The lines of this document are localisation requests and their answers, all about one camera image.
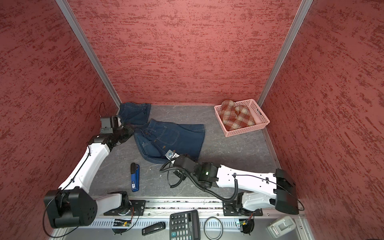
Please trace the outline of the dark denim button skirt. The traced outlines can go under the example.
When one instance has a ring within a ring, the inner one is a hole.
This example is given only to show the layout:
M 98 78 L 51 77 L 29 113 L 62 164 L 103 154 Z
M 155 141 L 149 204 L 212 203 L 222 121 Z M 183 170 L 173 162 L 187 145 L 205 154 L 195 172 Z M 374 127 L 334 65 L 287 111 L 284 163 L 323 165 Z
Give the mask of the dark denim button skirt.
M 144 125 L 148 122 L 151 104 L 124 103 L 120 105 L 118 117 L 124 126 Z

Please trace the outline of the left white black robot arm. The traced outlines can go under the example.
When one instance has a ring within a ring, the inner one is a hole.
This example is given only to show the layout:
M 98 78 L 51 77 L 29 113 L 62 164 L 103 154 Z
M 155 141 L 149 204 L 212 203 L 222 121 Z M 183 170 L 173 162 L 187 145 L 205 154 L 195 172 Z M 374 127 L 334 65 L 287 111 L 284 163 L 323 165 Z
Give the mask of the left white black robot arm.
M 91 225 L 96 217 L 109 212 L 132 217 L 134 207 L 126 191 L 112 192 L 96 200 L 89 191 L 97 171 L 112 149 L 126 142 L 133 133 L 132 127 L 117 127 L 110 133 L 93 136 L 69 177 L 57 190 L 46 193 L 43 222 L 48 221 L 53 229 L 75 230 Z

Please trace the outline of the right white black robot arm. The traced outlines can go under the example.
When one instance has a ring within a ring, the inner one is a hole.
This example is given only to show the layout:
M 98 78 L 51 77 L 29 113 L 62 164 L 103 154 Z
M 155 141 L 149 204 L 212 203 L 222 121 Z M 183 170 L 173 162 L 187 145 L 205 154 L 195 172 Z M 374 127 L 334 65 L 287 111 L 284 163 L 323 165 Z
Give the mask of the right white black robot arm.
M 199 164 L 179 155 L 170 161 L 181 179 L 190 179 L 198 189 L 222 202 L 236 202 L 238 212 L 275 208 L 284 214 L 298 215 L 305 209 L 298 200 L 295 181 L 282 169 L 253 173 L 215 163 Z

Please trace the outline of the black calculator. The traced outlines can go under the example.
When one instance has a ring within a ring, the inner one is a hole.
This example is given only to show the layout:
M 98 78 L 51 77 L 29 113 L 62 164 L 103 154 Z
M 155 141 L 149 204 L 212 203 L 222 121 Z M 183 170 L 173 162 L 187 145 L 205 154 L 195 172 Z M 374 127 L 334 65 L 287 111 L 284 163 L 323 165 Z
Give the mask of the black calculator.
M 200 239 L 200 219 L 197 210 L 170 215 L 170 240 Z

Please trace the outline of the red cloth in basket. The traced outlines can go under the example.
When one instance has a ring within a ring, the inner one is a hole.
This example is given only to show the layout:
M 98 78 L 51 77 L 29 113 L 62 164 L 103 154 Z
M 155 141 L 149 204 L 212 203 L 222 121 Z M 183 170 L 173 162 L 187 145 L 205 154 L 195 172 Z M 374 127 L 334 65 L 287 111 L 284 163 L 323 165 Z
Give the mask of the red cloth in basket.
M 222 102 L 219 116 L 227 131 L 256 125 L 250 109 L 247 106 L 235 106 L 235 102 L 232 100 L 224 100 Z

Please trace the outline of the right circuit board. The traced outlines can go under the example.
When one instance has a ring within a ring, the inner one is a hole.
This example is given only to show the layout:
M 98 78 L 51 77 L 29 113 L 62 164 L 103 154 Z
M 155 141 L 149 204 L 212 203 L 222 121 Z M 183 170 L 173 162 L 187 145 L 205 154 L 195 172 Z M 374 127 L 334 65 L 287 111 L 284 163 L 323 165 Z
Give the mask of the right circuit board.
M 243 234 L 250 235 L 251 232 L 254 230 L 254 227 L 255 221 L 253 219 L 239 221 L 240 232 Z

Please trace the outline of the circuit board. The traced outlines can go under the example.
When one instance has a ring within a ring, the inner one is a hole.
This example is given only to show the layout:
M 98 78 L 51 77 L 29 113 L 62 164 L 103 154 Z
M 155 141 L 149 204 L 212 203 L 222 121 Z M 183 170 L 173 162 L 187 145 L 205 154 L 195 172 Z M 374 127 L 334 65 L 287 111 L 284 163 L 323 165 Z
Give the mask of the circuit board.
M 243 234 L 250 235 L 251 232 L 254 230 L 254 227 L 255 221 L 253 219 L 239 221 L 240 232 Z
M 123 219 L 114 219 L 113 227 L 123 227 L 128 228 L 131 226 L 131 220 L 123 220 Z

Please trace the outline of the pink perforated plastic basket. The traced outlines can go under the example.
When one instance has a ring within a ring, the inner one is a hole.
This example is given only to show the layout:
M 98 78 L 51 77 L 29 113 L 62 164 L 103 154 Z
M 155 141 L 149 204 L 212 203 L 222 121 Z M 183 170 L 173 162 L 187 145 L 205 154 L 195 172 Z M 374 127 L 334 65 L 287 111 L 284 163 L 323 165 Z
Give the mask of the pink perforated plastic basket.
M 225 100 L 215 106 L 215 115 L 226 137 L 264 129 L 270 120 L 255 100 Z

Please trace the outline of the left circuit board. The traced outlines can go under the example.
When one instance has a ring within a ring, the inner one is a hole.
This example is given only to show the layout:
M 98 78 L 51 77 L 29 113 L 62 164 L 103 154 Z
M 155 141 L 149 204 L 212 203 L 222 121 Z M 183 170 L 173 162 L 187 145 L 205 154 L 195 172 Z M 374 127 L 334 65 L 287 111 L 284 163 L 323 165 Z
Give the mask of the left circuit board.
M 123 219 L 114 219 L 113 227 L 123 227 L 128 228 L 131 226 L 131 220 L 123 220 Z

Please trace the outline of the grey white box device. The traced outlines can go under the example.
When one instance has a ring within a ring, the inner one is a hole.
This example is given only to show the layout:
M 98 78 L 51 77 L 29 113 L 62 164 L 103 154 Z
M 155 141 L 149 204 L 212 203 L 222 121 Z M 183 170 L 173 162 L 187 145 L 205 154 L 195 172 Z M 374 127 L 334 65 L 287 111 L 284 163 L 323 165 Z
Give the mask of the grey white box device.
M 284 216 L 275 220 L 270 225 L 268 225 L 267 231 L 270 233 L 270 235 L 274 239 L 277 239 L 292 232 L 296 228 L 297 228 L 297 225 L 294 219 L 291 218 L 290 216 Z

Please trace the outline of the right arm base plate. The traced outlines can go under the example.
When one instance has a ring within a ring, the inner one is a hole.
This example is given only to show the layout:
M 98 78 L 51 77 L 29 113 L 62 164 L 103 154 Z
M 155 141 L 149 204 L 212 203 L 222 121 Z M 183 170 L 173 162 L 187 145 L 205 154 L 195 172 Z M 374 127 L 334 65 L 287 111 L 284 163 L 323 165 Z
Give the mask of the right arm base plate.
M 242 204 L 238 204 L 237 201 L 223 202 L 223 213 L 226 217 L 244 216 L 244 217 L 261 217 L 263 216 L 262 209 L 256 209 L 255 211 L 249 211 L 242 207 Z

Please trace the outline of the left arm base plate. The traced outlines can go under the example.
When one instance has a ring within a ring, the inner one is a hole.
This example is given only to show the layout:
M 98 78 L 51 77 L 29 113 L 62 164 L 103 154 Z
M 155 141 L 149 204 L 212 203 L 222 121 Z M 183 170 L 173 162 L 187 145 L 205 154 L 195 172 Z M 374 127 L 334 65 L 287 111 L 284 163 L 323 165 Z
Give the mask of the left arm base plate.
M 129 217 L 129 216 L 143 216 L 146 200 L 130 200 L 130 205 L 122 206 L 116 209 L 112 209 L 104 213 L 104 216 L 117 216 L 117 217 Z

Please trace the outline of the left aluminium corner post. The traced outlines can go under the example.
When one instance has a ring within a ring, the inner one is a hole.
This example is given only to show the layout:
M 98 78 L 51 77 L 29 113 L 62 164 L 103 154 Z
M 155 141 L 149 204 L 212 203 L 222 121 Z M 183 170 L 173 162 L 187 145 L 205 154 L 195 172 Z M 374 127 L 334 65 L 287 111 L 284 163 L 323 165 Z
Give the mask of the left aluminium corner post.
M 75 36 L 77 37 L 84 51 L 86 52 L 89 60 L 91 61 L 93 67 L 95 68 L 96 72 L 98 73 L 99 77 L 104 83 L 113 101 L 115 102 L 116 106 L 119 108 L 122 101 L 117 91 L 115 90 L 110 78 L 108 77 L 106 71 L 104 70 L 99 58 L 97 57 L 95 51 L 93 50 L 86 34 L 84 33 L 78 20 L 76 19 L 76 16 L 73 10 L 71 9 L 68 1 L 56 0 L 56 3 L 59 6 L 61 12 L 63 13 L 65 19 L 69 23 L 72 31 L 74 32 Z

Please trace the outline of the aluminium corner post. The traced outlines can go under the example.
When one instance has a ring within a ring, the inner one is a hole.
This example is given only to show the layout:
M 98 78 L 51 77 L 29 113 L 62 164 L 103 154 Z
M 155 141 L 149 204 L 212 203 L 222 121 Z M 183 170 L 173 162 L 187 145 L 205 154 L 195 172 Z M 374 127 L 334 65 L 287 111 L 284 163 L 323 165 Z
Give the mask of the aluminium corner post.
M 282 67 L 284 60 L 286 56 L 289 53 L 289 50 L 301 28 L 301 25 L 304 22 L 304 19 L 313 3 L 313 0 L 302 0 L 301 4 L 298 8 L 298 11 L 293 19 L 293 22 L 290 26 L 290 29 L 286 35 L 286 38 L 283 42 L 283 45 L 279 51 L 279 54 L 277 56 L 277 59 L 273 65 L 273 68 L 270 72 L 270 75 L 266 81 L 266 84 L 261 92 L 261 95 L 257 101 L 258 105 L 261 107 L 266 100 L 268 93 L 280 71 L 280 68 Z
M 65 19 L 69 23 L 72 31 L 74 32 L 75 36 L 77 37 L 84 51 L 86 52 L 89 60 L 91 61 L 93 67 L 95 68 L 96 72 L 98 73 L 99 77 L 104 83 L 113 101 L 115 102 L 116 106 L 119 108 L 122 101 L 117 91 L 115 90 L 110 78 L 108 77 L 106 71 L 104 70 L 99 58 L 97 57 L 95 51 L 93 50 L 86 34 L 84 33 L 78 20 L 76 19 L 76 16 L 73 10 L 71 9 L 68 1 L 56 0 L 56 3 L 59 6 L 61 12 L 63 13 Z

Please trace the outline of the aluminium front rail frame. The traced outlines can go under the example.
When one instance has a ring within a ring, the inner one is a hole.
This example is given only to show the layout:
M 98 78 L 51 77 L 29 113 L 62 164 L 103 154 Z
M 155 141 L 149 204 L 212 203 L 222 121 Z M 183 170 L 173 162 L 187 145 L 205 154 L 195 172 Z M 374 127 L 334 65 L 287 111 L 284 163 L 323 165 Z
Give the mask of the aluminium front rail frame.
M 285 214 L 274 209 L 263 209 L 263 216 L 253 217 L 254 230 L 250 235 L 240 232 L 239 221 L 244 217 L 226 217 L 223 204 L 213 198 L 145 198 L 147 201 L 144 215 L 132 217 L 134 226 L 121 234 L 112 229 L 115 216 L 98 217 L 88 227 L 55 229 L 51 240 L 168 240 L 170 239 L 170 215 L 179 212 L 197 210 L 201 225 L 201 238 L 221 236 L 223 240 L 271 240 L 267 226 Z M 158 222 L 165 222 L 166 229 L 147 236 L 142 236 L 142 229 Z

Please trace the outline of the right aluminium corner post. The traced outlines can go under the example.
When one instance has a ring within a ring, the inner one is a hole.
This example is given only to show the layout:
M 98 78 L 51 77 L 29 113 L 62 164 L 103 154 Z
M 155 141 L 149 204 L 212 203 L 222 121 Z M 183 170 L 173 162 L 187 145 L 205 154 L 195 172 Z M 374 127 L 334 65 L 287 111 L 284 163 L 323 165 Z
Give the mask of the right aluminium corner post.
M 277 56 L 277 59 L 273 65 L 273 68 L 270 72 L 270 75 L 266 81 L 266 84 L 261 92 L 261 95 L 257 101 L 258 105 L 261 107 L 266 100 L 268 93 L 280 71 L 280 68 L 282 67 L 284 60 L 286 56 L 289 53 L 289 50 L 301 28 L 301 25 L 304 22 L 304 19 L 313 3 L 313 0 L 302 0 L 301 4 L 298 8 L 298 11 L 293 19 L 293 22 L 290 26 L 290 29 L 286 35 L 286 38 L 283 42 L 283 45 L 279 51 L 279 54 Z

